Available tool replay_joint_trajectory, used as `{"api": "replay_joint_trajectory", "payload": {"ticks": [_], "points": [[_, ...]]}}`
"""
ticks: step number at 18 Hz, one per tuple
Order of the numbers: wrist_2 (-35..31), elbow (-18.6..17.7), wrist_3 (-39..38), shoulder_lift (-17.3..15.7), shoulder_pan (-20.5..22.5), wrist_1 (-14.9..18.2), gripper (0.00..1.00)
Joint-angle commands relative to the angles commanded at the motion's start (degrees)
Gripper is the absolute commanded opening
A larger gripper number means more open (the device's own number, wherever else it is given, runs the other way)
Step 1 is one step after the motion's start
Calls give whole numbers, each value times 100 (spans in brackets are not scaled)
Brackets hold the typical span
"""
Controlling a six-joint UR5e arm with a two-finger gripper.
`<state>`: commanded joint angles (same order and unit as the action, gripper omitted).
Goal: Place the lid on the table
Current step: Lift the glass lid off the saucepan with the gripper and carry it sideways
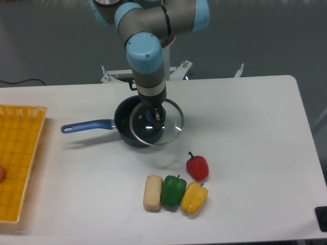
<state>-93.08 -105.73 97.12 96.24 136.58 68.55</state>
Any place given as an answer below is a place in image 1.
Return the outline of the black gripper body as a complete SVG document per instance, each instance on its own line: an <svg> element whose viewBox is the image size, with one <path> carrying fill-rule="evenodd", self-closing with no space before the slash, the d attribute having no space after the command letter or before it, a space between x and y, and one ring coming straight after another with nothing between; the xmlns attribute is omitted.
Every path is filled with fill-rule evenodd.
<svg viewBox="0 0 327 245"><path fill-rule="evenodd" d="M161 93L154 95L154 96L146 96L139 92L138 96L140 98L140 101L144 105L151 107L151 108L158 108L159 106L162 105L162 103L166 99L166 91L162 91Z"/></svg>

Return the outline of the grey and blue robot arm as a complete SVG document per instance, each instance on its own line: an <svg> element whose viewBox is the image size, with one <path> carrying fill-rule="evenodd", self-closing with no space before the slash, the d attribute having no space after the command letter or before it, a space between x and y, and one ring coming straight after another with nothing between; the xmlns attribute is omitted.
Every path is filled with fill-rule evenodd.
<svg viewBox="0 0 327 245"><path fill-rule="evenodd" d="M167 97L162 44L204 29L210 21L207 1L91 1L94 14L115 25L143 105L156 128L164 125Z"/></svg>

